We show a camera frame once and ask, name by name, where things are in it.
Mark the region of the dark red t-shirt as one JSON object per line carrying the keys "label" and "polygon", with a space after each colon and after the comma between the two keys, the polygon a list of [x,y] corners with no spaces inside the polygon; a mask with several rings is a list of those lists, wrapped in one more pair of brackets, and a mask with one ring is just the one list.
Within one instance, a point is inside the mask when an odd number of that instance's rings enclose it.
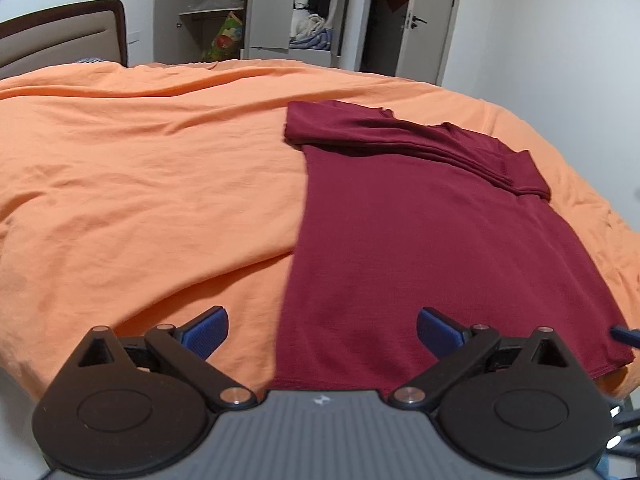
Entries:
{"label": "dark red t-shirt", "polygon": [[416,318],[556,330],[591,377],[629,364],[623,315],[526,151],[390,110],[293,102],[306,205],[276,342],[276,389],[390,391],[433,365]]}

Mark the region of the folded clothes pile in wardrobe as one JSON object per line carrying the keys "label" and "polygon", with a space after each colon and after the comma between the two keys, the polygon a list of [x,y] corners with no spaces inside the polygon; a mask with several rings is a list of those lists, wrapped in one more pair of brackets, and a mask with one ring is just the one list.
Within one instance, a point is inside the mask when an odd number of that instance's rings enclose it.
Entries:
{"label": "folded clothes pile in wardrobe", "polygon": [[291,49],[329,51],[332,40],[333,29],[320,15],[306,9],[293,11],[288,40]]}

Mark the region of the orange bed sheet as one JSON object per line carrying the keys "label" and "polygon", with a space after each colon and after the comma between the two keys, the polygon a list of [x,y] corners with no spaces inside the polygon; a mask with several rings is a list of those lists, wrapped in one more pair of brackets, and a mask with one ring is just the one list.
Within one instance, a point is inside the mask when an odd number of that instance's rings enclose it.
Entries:
{"label": "orange bed sheet", "polygon": [[2,368],[40,398],[90,327],[137,335],[221,304],[231,334],[215,366],[265,387],[306,194],[285,109],[324,100],[529,151],[553,209],[638,323],[638,233],[498,105],[295,61],[74,63],[1,84]]}

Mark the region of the striped pillow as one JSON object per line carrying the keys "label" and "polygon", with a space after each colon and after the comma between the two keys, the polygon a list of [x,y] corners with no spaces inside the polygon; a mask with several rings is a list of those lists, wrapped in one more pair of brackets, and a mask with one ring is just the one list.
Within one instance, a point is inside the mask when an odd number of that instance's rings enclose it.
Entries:
{"label": "striped pillow", "polygon": [[75,61],[74,63],[78,64],[92,64],[92,63],[102,63],[105,62],[103,58],[81,58],[80,60]]}

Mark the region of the colourful bag in wardrobe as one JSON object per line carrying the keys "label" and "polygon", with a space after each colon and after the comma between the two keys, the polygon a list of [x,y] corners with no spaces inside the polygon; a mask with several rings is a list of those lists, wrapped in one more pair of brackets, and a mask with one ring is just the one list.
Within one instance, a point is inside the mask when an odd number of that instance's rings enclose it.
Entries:
{"label": "colourful bag in wardrobe", "polygon": [[243,21],[229,12],[218,29],[210,46],[204,51],[204,62],[220,62],[234,58],[239,52],[243,39]]}

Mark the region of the brown beige headboard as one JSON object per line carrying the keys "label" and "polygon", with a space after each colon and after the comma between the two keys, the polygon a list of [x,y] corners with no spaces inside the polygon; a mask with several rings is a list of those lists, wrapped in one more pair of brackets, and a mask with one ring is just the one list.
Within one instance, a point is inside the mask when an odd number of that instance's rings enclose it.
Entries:
{"label": "brown beige headboard", "polygon": [[1,23],[2,78],[87,60],[128,65],[120,0],[69,3]]}

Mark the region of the grey wardrobe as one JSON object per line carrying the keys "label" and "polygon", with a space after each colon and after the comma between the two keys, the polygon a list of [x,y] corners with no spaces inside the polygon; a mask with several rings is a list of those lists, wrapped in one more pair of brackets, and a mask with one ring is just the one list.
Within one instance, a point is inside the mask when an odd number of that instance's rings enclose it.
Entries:
{"label": "grey wardrobe", "polygon": [[153,0],[153,53],[156,62],[200,60],[229,13],[243,22],[241,58],[292,58],[308,64],[359,70],[371,0],[334,0],[333,34],[326,50],[294,48],[296,0]]}

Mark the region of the grey room door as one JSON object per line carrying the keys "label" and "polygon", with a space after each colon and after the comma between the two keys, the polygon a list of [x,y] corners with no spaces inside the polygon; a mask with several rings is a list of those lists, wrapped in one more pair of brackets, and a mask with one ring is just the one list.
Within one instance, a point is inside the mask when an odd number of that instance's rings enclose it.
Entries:
{"label": "grey room door", "polygon": [[409,0],[396,76],[436,84],[456,0]]}

